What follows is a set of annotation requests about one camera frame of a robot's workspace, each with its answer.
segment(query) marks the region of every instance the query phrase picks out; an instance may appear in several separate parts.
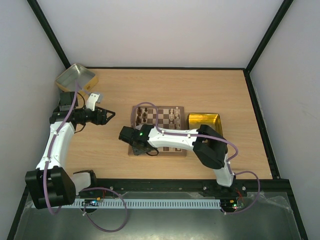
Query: wooden tabletop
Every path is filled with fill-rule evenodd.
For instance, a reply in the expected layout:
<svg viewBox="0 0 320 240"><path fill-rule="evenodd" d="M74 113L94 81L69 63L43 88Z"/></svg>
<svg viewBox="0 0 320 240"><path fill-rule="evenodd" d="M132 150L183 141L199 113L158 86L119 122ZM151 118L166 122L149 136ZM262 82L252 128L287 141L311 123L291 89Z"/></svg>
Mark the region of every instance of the wooden tabletop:
<svg viewBox="0 0 320 240"><path fill-rule="evenodd" d="M272 178L243 71L91 70L99 79L91 91L104 95L99 106L116 115L106 125L88 123L74 135L66 162L68 174L94 170L97 178L108 179L215 179L213 170L191 151L186 157L128 156L128 144L118 140L119 133L123 126L130 126L132 106L148 101L157 106L183 106L185 119L189 113L220 114L223 136L239 149L231 161L232 170ZM228 149L229 155L235 152Z"/></svg>

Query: purple cable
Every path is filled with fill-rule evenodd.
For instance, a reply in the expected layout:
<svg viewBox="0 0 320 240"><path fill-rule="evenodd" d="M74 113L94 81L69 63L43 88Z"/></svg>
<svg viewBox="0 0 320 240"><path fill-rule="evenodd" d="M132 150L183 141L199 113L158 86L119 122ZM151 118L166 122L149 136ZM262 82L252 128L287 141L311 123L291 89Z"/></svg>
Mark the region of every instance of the purple cable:
<svg viewBox="0 0 320 240"><path fill-rule="evenodd" d="M151 105L151 106L155 109L155 113L156 113L156 116L155 116L155 128L157 129L157 131L158 131L159 133L162 134L162 131L161 131L160 128L158 127L158 118L159 118L159 116L158 116L158 107L155 106L153 103L148 102L148 101L141 102L141 103L137 104L136 106L134 106L134 108L132 109L131 117L130 117L131 127L133 128L133 127L135 126L135 114L136 114L136 109L137 109L139 106L144 105L144 104ZM163 132L163 134L165 134L165 135L172 135L172 136L182 136L182 137L187 137L187 136L188 136L188 134L185 134L185 133L173 133L173 132L165 132L165 131ZM204 134L190 134L190 137L199 137L199 138L212 139L212 140L216 140L216 141L220 141L220 142L229 144L229 145L231 145L231 146L234 148L235 153L234 153L232 156L230 156L230 157L228 158L228 160L227 160L227 161L228 161L227 166L228 166L229 172L230 172L231 174L234 174L235 176L236 176L236 175L245 174L245 173L253 174L253 175L256 177L257 182L258 182L258 192L257 192L256 198L254 199L254 201L253 201L248 207L246 207L246 208L243 209L243 210L236 211L236 212L225 212L222 208L221 208L221 210L222 210L222 212L223 212L224 214L232 215L232 214L242 213L242 212L248 210L249 208L251 208L251 207L256 203L256 201L258 200L258 197L259 197L259 194L260 194L260 180L259 180L258 176L257 176L253 171L241 171L241 172L238 172L238 173L233 173L233 172L232 172L231 167L230 167L230 160L233 159L233 158L235 158L235 157L238 155L239 150L238 150L237 146L234 145L234 144L233 144L232 142L230 142L230 141L227 141L227 140L225 140L225 139L223 139L223 138L219 138L219 137L215 137L215 136L208 136L208 135L204 135Z"/></svg>
<svg viewBox="0 0 320 240"><path fill-rule="evenodd" d="M83 212L86 213L85 215L86 215L86 217L88 218L88 220L90 221L90 223L91 223L94 227L96 227L97 229L99 229L100 231L103 231L103 232L106 232L106 233L114 233L114 232L117 232L117 231L120 231L121 229L123 229L123 227L127 224L128 219L129 219L129 213L128 213L127 204L126 204L125 200L123 199L123 197L122 197L119 193L117 193L117 192L115 192L115 191L113 191L113 190L111 190L111 189L109 189L109 188L105 188L105 187L85 188L85 189L81 190L81 192L84 192L84 191L92 191L92 190L106 190L106 191L109 191L109 192L117 195L117 196L121 199L121 201L123 202L123 206L124 206L124 209L125 209L125 219L124 219L123 223L121 224L121 226L118 227L117 229L114 229L114 230L104 229L104 228L98 226L97 224L95 224L94 221L92 221L92 219L91 219L91 218L89 217L89 215L86 213L86 207L87 207L87 205L88 205L88 204L86 204L86 205L84 205Z"/></svg>
<svg viewBox="0 0 320 240"><path fill-rule="evenodd" d="M144 101L144 102L141 102L139 104L137 104L136 106L134 106L134 108L132 109L132 112L131 112L131 117L130 117L130 122L131 122L131 127L134 128L135 126L135 114L136 114L136 109L141 106L141 105L144 105L144 104L148 104L148 105L151 105L154 109L155 109L155 128L157 129L157 131L159 133L162 134L162 131L160 130L160 128L158 127L158 120L159 120L159 116L158 116L158 107L155 106L153 103L151 102L148 102L148 101ZM165 135L172 135L172 136L181 136L181 137L187 137L188 134L185 134L185 133L174 133L174 132L163 132L163 134ZM228 162L235 158L238 153L239 153L239 150L237 148L236 145L234 145L232 142L230 141L227 141L223 138L220 138L220 137L215 137L215 136L208 136L208 135L203 135L203 134L190 134L190 137L200 137L200 138L206 138L206 139L212 139L212 140L216 140L216 141L220 141L220 142L223 142L223 143L226 143L226 144L229 144L230 146L232 146L235 150L235 153L228 158ZM232 174L232 171L231 171L231 168L230 168L230 164L228 164L228 169L229 169L229 172Z"/></svg>
<svg viewBox="0 0 320 240"><path fill-rule="evenodd" d="M256 201L257 201L258 198L259 198L259 195L260 195L260 180L259 180L257 174L255 174L253 171L241 171L241 172L235 173L234 175L237 176L237 175L241 175L241 174L253 174L253 175L255 176L255 178L256 178L256 180L257 180L257 182L258 182L258 191L257 191L257 193L256 193L256 197L255 197L255 199L253 200L253 202L252 202L249 206L247 206L246 208L244 208L244 209L242 209L242 210L240 210L240 211L226 212L225 210L223 210L223 208L221 208L221 211L222 211L225 215L234 215L234 214L243 213L243 212L247 211L248 209L250 209L250 208L256 203Z"/></svg>
<svg viewBox="0 0 320 240"><path fill-rule="evenodd" d="M47 158L50 159L51 158L51 152L52 152L52 148L54 146L54 143L55 143L55 140L57 138L57 135L59 133L59 131L62 129L62 127L64 126L64 124L66 123L66 121L68 120L68 118L70 117L71 115L71 112L73 111L74 107L75 107L75 104L76 104L76 100L77 100L77 94L78 94L78 82L76 82L75 84L75 92L74 92L74 96L73 96L73 101L72 101L72 104L71 104L71 107L67 113L67 115L65 116L65 118L63 119L62 123L60 124L60 126L56 129L56 133L57 134L54 134L52 139L51 139L51 142L50 142L50 145L49 145L49 148L48 148L48 153L47 153ZM45 162L45 165L44 165L44 170L43 170L43 193L44 193L44 199L45 199L45 203L46 203L46 207L48 208L48 211L52 214L52 215L56 215L58 214L58 212L60 211L61 209L61 206L59 206L59 208L57 209L57 211L54 211L52 208L51 208L51 204L50 204L50 201L49 201L49 197L48 197L48 189L47 189L47 172L48 172L48 166L49 166L49 161L46 161Z"/></svg>

